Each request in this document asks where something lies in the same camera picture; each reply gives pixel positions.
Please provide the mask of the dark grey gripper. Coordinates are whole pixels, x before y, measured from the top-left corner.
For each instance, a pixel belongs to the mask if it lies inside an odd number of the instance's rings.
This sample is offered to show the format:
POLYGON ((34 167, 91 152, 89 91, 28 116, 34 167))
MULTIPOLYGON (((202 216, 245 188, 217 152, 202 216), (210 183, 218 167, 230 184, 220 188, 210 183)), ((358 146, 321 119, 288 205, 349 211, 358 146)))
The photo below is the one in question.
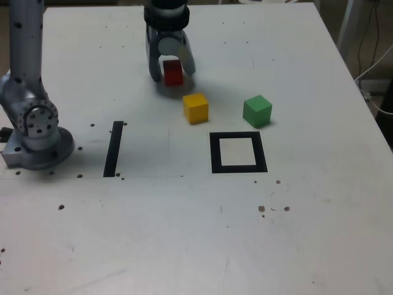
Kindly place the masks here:
POLYGON ((182 63, 183 70, 189 76, 196 72, 190 43, 183 30, 162 31, 146 25, 146 55, 149 73, 154 82, 161 81, 159 65, 161 55, 177 57, 182 63))

